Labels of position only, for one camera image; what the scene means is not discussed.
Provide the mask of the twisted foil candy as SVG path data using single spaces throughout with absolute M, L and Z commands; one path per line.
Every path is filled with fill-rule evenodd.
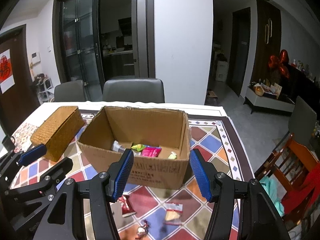
M 135 239 L 143 239 L 144 237 L 146 237 L 149 233 L 149 223 L 147 220 L 143 220 L 143 225 L 139 226 L 137 228 L 137 236 L 135 237 Z

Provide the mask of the white low cabinet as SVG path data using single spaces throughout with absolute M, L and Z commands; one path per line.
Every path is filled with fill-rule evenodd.
M 294 103 L 277 100 L 274 96 L 258 95 L 254 87 L 248 87 L 244 105 L 248 105 L 251 109 L 251 114 L 254 112 L 290 115 L 295 107 Z

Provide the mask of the dark red snack packet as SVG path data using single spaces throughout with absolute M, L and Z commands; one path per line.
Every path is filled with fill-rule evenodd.
M 121 206 L 121 213 L 124 218 L 136 214 L 136 211 L 132 207 L 132 204 L 130 203 L 129 198 L 130 198 L 129 195 L 124 194 L 118 199 L 118 202 L 120 203 L 120 206 Z

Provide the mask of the teal cloth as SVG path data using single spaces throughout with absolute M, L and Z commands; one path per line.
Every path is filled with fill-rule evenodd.
M 280 214 L 281 217 L 285 215 L 284 206 L 282 205 L 280 199 L 278 198 L 278 191 L 277 191 L 277 184 L 276 181 L 269 177 L 263 177 L 260 180 L 261 185 L 263 186 L 264 190 L 270 197 L 272 203 L 276 207 L 276 210 Z

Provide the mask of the long white snack stick packet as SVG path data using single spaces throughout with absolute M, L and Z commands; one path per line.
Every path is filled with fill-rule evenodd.
M 113 142 L 111 150 L 118 153 L 125 152 L 125 148 L 116 140 Z

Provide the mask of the green candy packet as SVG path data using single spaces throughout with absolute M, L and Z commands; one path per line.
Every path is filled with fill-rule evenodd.
M 141 152 L 141 151 L 144 150 L 145 148 L 146 148 L 146 146 L 143 145 L 143 144 L 136 144 L 136 145 L 133 145 L 133 146 L 131 147 L 132 150 L 137 151 L 137 152 Z

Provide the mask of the pink hawthorn snack packet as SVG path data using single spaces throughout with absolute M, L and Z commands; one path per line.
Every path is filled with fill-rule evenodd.
M 162 150 L 162 149 L 161 149 L 160 147 L 146 146 L 146 147 L 142 150 L 141 156 L 150 157 L 150 158 L 156 158 L 156 157 L 159 156 L 161 150 Z

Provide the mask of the orange wooden chair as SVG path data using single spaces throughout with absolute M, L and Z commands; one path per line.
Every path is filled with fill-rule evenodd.
M 279 151 L 270 156 L 254 173 L 257 179 L 275 176 L 285 189 L 281 199 L 283 220 L 287 225 L 297 225 L 319 200 L 319 161 L 291 134 Z

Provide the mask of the colourful diamond pattern table mat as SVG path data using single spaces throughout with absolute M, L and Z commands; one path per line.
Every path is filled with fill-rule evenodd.
M 61 157 L 72 159 L 73 168 L 67 174 L 67 178 L 72 177 L 76 181 L 91 179 L 97 174 L 80 150 L 78 139 L 98 111 L 80 111 L 85 125 Z M 16 140 L 17 150 L 31 146 L 29 139 L 37 126 L 25 121 L 14 132 L 13 137 Z M 253 177 L 244 147 L 230 118 L 189 115 L 189 126 L 191 129 L 190 148 L 198 149 L 204 159 L 213 163 L 218 171 L 225 172 L 236 180 L 248 181 Z M 55 164 L 51 160 L 41 158 L 28 167 L 23 167 L 12 187 L 38 182 L 40 175 Z M 117 215 L 115 220 L 121 239 L 135 239 L 136 231 L 144 220 L 150 227 L 148 234 L 143 239 L 203 239 L 213 210 L 213 203 L 208 203 L 202 197 L 196 180 L 191 174 L 191 169 L 188 167 L 183 184 L 179 189 L 160 189 L 140 184 L 127 184 L 124 194 L 129 197 L 130 204 L 136 213 L 122 217 L 119 213 L 119 206 L 111 204 Z M 164 223 L 167 203 L 183 205 L 183 213 L 178 225 Z M 235 200 L 229 239 L 237 239 L 239 213 L 240 201 Z M 95 239 L 90 204 L 87 199 L 84 200 L 84 219 L 87 239 Z

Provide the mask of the grey chair left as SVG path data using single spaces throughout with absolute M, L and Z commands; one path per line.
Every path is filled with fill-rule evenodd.
M 55 102 L 85 102 L 86 95 L 82 80 L 69 81 L 54 88 Z

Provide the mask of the grey chair right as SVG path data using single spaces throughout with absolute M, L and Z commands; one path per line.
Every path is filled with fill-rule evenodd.
M 309 145 L 316 118 L 316 112 L 298 96 L 288 124 L 289 132 L 297 143 Z

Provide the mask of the grey chair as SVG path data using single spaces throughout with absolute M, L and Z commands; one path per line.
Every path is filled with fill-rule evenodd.
M 160 79 L 112 79 L 103 87 L 105 102 L 165 103 L 164 86 Z
M 316 112 L 298 96 L 288 124 L 289 132 L 297 143 L 309 145 L 316 118 Z
M 82 80 L 69 81 L 54 88 L 55 102 L 85 102 L 86 95 Z

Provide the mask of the light green candy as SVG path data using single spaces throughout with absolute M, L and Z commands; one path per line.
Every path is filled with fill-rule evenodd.
M 168 159 L 171 159 L 171 160 L 177 159 L 177 154 L 172 151 L 171 154 L 168 156 Z

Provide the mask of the red fu door poster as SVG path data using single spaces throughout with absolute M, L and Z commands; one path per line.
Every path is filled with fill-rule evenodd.
M 10 49 L 5 50 L 1 53 L 1 64 L 0 64 L 0 87 L 1 93 L 4 94 L 12 86 L 15 85 Z

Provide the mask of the clear yellow cake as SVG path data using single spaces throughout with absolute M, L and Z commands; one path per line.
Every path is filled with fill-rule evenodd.
M 164 223 L 167 225 L 181 225 L 183 205 L 180 203 L 165 203 Z

